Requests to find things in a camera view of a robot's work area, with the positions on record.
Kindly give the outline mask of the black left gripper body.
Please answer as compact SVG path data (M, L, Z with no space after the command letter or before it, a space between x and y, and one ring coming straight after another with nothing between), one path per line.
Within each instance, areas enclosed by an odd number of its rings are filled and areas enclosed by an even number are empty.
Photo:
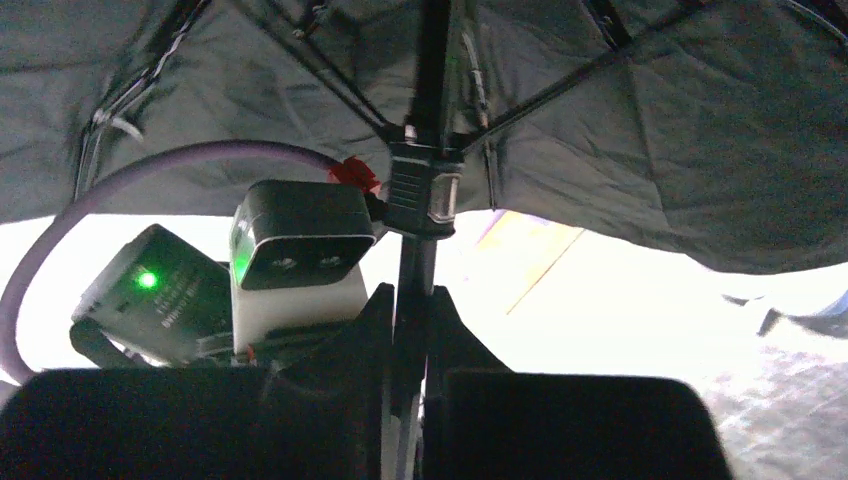
M196 341L192 367L344 371L364 362L370 340L371 322L361 318L275 329L241 350L233 333L215 334Z

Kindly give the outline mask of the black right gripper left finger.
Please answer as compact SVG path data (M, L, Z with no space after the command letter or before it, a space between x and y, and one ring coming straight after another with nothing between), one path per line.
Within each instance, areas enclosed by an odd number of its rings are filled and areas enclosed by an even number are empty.
M53 370L1 413L5 479L377 479L394 289L286 368Z

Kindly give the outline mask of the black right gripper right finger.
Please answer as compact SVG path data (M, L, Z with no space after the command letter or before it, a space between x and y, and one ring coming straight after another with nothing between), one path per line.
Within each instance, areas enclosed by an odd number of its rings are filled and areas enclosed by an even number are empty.
M425 479L729 479L713 419L662 377L519 373L463 323L449 291L428 307Z

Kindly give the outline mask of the lilac umbrella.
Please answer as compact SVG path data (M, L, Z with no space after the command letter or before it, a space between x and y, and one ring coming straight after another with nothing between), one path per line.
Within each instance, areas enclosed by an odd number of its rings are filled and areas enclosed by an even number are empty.
M436 243L504 207L714 270L847 259L847 19L833 1L5 1L1 219L223 214L363 152L403 235L384 399L421 465Z

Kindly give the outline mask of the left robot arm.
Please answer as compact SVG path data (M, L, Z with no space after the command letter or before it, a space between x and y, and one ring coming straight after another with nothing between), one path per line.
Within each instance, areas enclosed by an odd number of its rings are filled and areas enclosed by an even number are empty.
M357 266L344 276L286 275L293 282L280 288L245 289L227 266L153 224L83 293L70 341L101 368L142 366L146 358L184 366L276 338L333 332L367 301Z

